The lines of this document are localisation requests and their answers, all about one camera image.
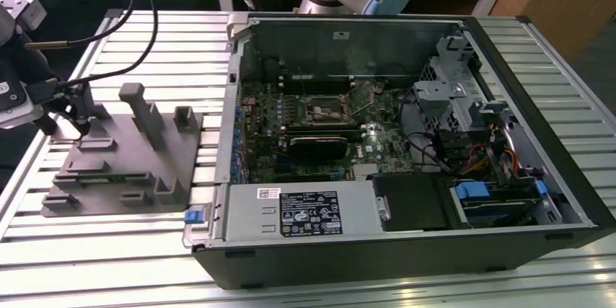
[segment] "blue tab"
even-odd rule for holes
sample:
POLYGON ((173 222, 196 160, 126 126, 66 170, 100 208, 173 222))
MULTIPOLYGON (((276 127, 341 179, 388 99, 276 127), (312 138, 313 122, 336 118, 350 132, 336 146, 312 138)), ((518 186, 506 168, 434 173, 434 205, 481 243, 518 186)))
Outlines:
POLYGON ((202 224, 205 223, 205 216, 202 211, 186 210, 184 213, 184 222, 186 224, 202 224))
POLYGON ((536 180, 533 184, 541 196, 545 195, 548 193, 548 187, 545 187, 542 180, 536 180))
POLYGON ((489 191, 484 182, 461 182, 454 187, 458 199, 464 198, 488 198, 489 191))

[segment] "circuit board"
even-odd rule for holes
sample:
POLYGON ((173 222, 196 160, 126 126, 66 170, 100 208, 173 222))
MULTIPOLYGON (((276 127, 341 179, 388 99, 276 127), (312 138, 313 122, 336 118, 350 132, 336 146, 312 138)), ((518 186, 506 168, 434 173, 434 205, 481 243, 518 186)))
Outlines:
POLYGON ((377 80, 350 82, 345 94, 285 94, 280 85, 250 83, 241 92, 248 182, 358 180, 365 179, 358 169, 413 170, 394 119, 401 92, 377 80), (298 138, 336 141, 340 157, 293 155, 289 146, 298 138))

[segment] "aluminum extrusion table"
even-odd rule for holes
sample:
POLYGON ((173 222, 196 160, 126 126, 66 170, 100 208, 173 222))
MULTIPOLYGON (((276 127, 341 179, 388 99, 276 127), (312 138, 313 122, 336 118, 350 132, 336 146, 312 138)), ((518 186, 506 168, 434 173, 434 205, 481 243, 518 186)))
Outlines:
MULTIPOLYGON (((161 112, 190 105, 204 113, 192 203, 206 203, 213 194, 229 58, 226 16, 222 12, 161 12, 161 33, 145 63, 129 75, 92 85, 94 98, 112 113, 129 112, 117 99, 124 82, 144 84, 145 98, 157 102, 161 112)), ((105 19, 98 31, 113 22, 105 19)), ((532 25, 513 17, 484 18, 480 23, 605 204, 616 211, 612 114, 532 25)), ((72 77, 132 63, 149 31, 150 13, 136 12, 117 33, 89 45, 72 77)), ((498 86, 486 81, 497 97, 498 86)), ((181 245, 184 213, 54 219, 38 215, 69 148, 66 141, 50 141, 38 133, 0 196, 0 307, 616 305, 616 235, 498 273, 225 291, 181 245)))

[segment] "power supply label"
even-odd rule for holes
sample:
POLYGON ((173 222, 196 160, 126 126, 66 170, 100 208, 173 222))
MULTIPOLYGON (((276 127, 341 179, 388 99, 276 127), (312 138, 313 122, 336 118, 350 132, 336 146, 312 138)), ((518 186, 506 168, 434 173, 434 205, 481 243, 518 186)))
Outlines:
POLYGON ((280 193, 280 234, 284 237, 342 233, 336 191, 280 193))

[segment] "yellow wire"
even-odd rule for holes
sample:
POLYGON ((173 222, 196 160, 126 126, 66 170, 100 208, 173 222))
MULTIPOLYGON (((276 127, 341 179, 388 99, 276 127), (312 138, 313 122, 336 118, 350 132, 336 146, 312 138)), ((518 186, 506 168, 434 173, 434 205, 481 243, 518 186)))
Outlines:
POLYGON ((465 175, 466 173, 477 170, 488 161, 488 157, 482 158, 474 165, 472 165, 466 171, 464 171, 460 175, 465 175))

